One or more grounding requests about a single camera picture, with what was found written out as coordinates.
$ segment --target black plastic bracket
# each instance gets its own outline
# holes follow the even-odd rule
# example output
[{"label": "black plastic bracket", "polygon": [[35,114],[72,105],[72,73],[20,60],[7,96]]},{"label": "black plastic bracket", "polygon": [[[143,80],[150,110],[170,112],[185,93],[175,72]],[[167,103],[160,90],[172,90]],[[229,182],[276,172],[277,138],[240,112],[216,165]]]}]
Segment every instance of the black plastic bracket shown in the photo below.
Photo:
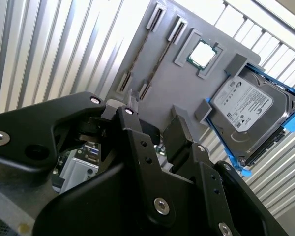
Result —
[{"label": "black plastic bracket", "polygon": [[[120,142],[118,147],[119,151],[125,155],[125,163],[135,173],[130,176],[130,182],[135,181],[138,185],[139,194],[134,193],[134,196],[140,199],[140,208],[144,209],[137,209],[145,214],[143,225],[146,228],[153,226],[169,228],[175,222],[175,207],[163,178],[152,140],[149,135],[142,132],[139,117],[131,108],[119,107],[116,116],[122,130],[121,134],[117,135]],[[169,205],[170,210],[167,215],[162,215],[155,209],[156,198],[164,199]]]},{"label": "black plastic bracket", "polygon": [[0,114],[0,131],[8,134],[8,142],[0,146],[0,163],[18,171],[18,177],[46,177],[71,127],[83,117],[100,116],[104,109],[103,100],[82,92]]}]

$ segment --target gray slot holder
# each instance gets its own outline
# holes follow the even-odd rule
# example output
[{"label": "gray slot holder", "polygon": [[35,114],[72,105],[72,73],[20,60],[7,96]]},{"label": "gray slot holder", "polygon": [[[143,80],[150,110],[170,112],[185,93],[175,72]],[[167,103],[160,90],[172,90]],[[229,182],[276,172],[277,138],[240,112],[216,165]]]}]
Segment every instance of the gray slot holder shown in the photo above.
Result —
[{"label": "gray slot holder", "polygon": [[209,124],[206,122],[206,118],[209,115],[209,113],[212,111],[211,105],[203,99],[198,108],[195,111],[195,116],[199,123],[209,126]]},{"label": "gray slot holder", "polygon": [[171,34],[170,34],[169,37],[168,37],[168,41],[171,42],[171,41],[173,40],[173,38],[174,38],[174,36],[175,36],[175,34],[176,34],[177,30],[178,30],[178,27],[179,27],[179,25],[180,25],[181,23],[183,23],[183,27],[182,27],[182,29],[180,30],[179,34],[176,36],[176,39],[174,40],[174,44],[175,44],[175,45],[178,44],[178,42],[179,42],[181,36],[183,35],[183,33],[185,32],[185,30],[186,30],[186,28],[187,28],[188,22],[186,21],[186,19],[184,19],[184,18],[182,18],[181,16],[178,15],[178,16],[177,16],[177,22],[176,22],[176,25],[175,25],[173,31],[171,32]]},{"label": "gray slot holder", "polygon": [[157,14],[158,10],[161,10],[162,12],[161,12],[160,16],[158,17],[158,20],[157,20],[157,22],[156,22],[154,28],[152,29],[152,32],[156,32],[156,31],[157,31],[157,28],[159,27],[159,25],[160,25],[160,23],[161,23],[161,21],[162,21],[164,15],[165,15],[166,7],[163,6],[163,5],[160,4],[160,3],[157,3],[157,4],[156,4],[156,7],[155,7],[155,9],[154,9],[154,11],[153,11],[153,13],[152,13],[152,16],[151,16],[151,18],[150,18],[150,20],[148,21],[148,24],[147,24],[147,29],[148,29],[148,30],[151,28],[152,23],[153,23],[153,21],[154,21],[154,18],[156,17],[156,14]]},{"label": "gray slot holder", "polygon": [[132,81],[133,78],[132,78],[132,76],[130,75],[130,77],[129,77],[127,83],[126,83],[126,86],[123,88],[122,91],[120,90],[120,89],[121,89],[121,86],[123,85],[123,83],[124,83],[124,81],[125,81],[125,79],[127,78],[127,75],[128,75],[127,72],[124,73],[124,75],[122,76],[122,79],[121,79],[121,81],[120,81],[120,83],[119,83],[119,85],[118,85],[118,88],[117,88],[116,92],[119,93],[119,94],[125,95],[125,93],[128,91],[128,88],[129,88],[129,86],[130,86],[130,84],[131,84],[131,81]]},{"label": "gray slot holder", "polygon": [[182,49],[178,53],[174,63],[183,67],[187,61],[187,57],[189,56],[190,52],[194,49],[196,44],[201,39],[202,34],[193,28],[186,39],[185,44],[183,45]]},{"label": "gray slot holder", "polygon": [[190,117],[188,115],[188,112],[186,110],[184,110],[183,108],[180,108],[179,106],[173,105],[172,115],[173,115],[173,117],[175,117],[176,115],[180,115],[181,117],[184,117],[193,141],[198,142],[200,135],[197,132],[197,130],[194,128],[194,126],[190,120]]},{"label": "gray slot holder", "polygon": [[[202,34],[199,31],[197,31],[195,28],[193,28],[188,38],[186,39],[185,44],[183,45],[182,49],[178,53],[174,63],[176,65],[183,67],[187,61],[187,57],[190,55],[191,51],[194,49],[194,47],[197,45],[197,43],[199,42],[201,38],[202,38]],[[214,69],[214,65],[221,60],[226,50],[226,48],[219,43],[214,44],[214,49],[217,51],[216,56],[212,59],[212,61],[206,66],[204,70],[199,70],[197,73],[197,76],[199,76],[200,78],[204,80],[206,80],[210,76],[210,72]]]},{"label": "gray slot holder", "polygon": [[221,60],[226,50],[226,48],[219,43],[215,43],[215,45],[216,46],[214,47],[214,49],[217,51],[217,54],[212,59],[212,61],[210,61],[210,63],[205,67],[204,70],[199,70],[197,73],[197,75],[204,80],[206,80],[210,76],[211,71],[214,69],[214,65],[216,65]]},{"label": "gray slot holder", "polygon": [[236,53],[232,61],[226,67],[225,71],[229,76],[236,77],[242,71],[247,62],[248,58]]}]

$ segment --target metal slat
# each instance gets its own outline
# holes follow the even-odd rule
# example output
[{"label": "metal slat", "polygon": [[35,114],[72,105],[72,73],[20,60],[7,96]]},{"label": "metal slat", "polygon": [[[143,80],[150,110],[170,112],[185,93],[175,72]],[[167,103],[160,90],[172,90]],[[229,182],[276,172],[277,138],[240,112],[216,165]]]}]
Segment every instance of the metal slat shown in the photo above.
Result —
[{"label": "metal slat", "polygon": [[20,45],[20,52],[15,69],[15,80],[12,86],[10,103],[8,110],[14,110],[18,107],[19,97],[24,80],[27,81],[29,66],[33,60],[33,49],[31,50],[31,44],[37,40],[34,35],[35,27],[38,27],[40,21],[36,21],[38,11],[40,7],[45,6],[44,1],[30,0],[27,10],[26,21],[23,29],[23,37]]},{"label": "metal slat", "polygon": [[281,73],[276,77],[279,81],[281,81],[281,76],[287,72],[289,68],[295,63],[295,55],[294,58],[290,61],[290,63],[281,71]]},{"label": "metal slat", "polygon": [[[38,80],[37,92],[34,94],[34,104],[42,102],[46,94],[48,94],[48,87],[50,76],[52,74],[52,69],[55,64],[57,51],[61,43],[62,35],[64,34],[65,23],[72,18],[72,11],[70,12],[72,2],[61,1],[57,19],[55,21],[55,26],[51,32],[50,39],[46,45],[46,56],[43,59],[44,64],[42,66],[42,72]],[[31,104],[30,100],[25,100],[22,106],[27,106]]]},{"label": "metal slat", "polygon": [[61,49],[58,49],[58,58],[56,59],[57,65],[52,74],[52,85],[48,97],[45,99],[54,99],[60,96],[63,88],[64,81],[67,77],[70,64],[73,60],[73,55],[79,43],[81,33],[89,13],[90,0],[74,2],[75,6],[72,8],[73,18],[72,21],[66,22],[66,34],[62,36]]},{"label": "metal slat", "polygon": [[29,71],[29,77],[27,83],[24,83],[25,88],[28,87],[33,89],[24,89],[24,96],[20,97],[19,107],[29,106],[34,103],[35,96],[38,91],[38,85],[42,79],[41,76],[45,65],[52,32],[61,7],[63,7],[63,5],[61,5],[61,3],[58,1],[47,1],[46,8],[48,9],[48,13],[44,12],[41,20],[41,28],[37,33],[37,45],[39,45],[39,47],[35,47],[31,69]]},{"label": "metal slat", "polygon": [[0,89],[0,113],[7,111],[9,103],[8,95],[11,94],[11,84],[13,84],[14,81],[16,63],[19,57],[27,8],[28,2],[26,0],[20,0],[18,1],[18,4],[13,6],[11,26],[9,29],[6,49],[6,58],[4,62],[4,71],[2,75],[2,84]]},{"label": "metal slat", "polygon": [[270,54],[268,54],[267,58],[265,59],[265,61],[262,63],[262,67],[265,67],[268,62],[272,59],[272,57],[277,53],[277,51],[280,50],[280,48],[282,47],[282,43],[279,42],[275,47],[274,49],[270,52]]},{"label": "metal slat", "polygon": [[214,26],[216,26],[216,24],[218,23],[218,21],[221,19],[221,17],[223,16],[225,10],[227,9],[228,5],[226,2],[223,2],[223,5],[225,6],[223,11],[221,12],[221,14],[219,15],[219,17],[217,18],[216,22],[214,23]]}]

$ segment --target metal plate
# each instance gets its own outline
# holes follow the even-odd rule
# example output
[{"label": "metal plate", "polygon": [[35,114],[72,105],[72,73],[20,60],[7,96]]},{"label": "metal plate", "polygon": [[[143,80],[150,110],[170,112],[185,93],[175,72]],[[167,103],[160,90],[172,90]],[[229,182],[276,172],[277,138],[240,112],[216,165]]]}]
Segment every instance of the metal plate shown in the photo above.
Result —
[{"label": "metal plate", "polygon": [[[197,122],[194,112],[204,98],[213,97],[219,87],[224,83],[227,78],[224,70],[235,54],[242,54],[249,58],[249,61],[253,64],[258,64],[260,57],[177,3],[171,0],[159,0],[157,2],[167,7],[166,14],[158,30],[151,33],[140,53],[132,71],[133,80],[130,88],[134,91],[141,90],[145,79],[148,78],[154,65],[157,63],[168,44],[167,38],[172,32],[172,27],[175,26],[177,16],[186,19],[186,21],[188,21],[188,26],[181,36],[179,43],[170,46],[157,69],[152,80],[152,87],[149,89],[149,95],[147,95],[143,101],[140,101],[139,116],[141,119],[144,119],[163,131],[173,118],[171,108],[175,104],[188,112],[192,123],[196,127],[196,132],[200,134],[206,128]],[[143,39],[148,33],[146,25],[155,6],[156,1],[151,1],[121,64],[107,99],[123,99],[123,96],[118,94],[116,90],[124,72],[129,69]],[[220,43],[224,48],[221,59],[211,67],[210,74],[206,79],[197,76],[198,69],[192,64],[186,62],[183,67],[181,67],[174,63],[174,60],[182,50],[193,29],[200,32],[202,39],[210,44],[210,46],[214,46],[215,43]]]}]

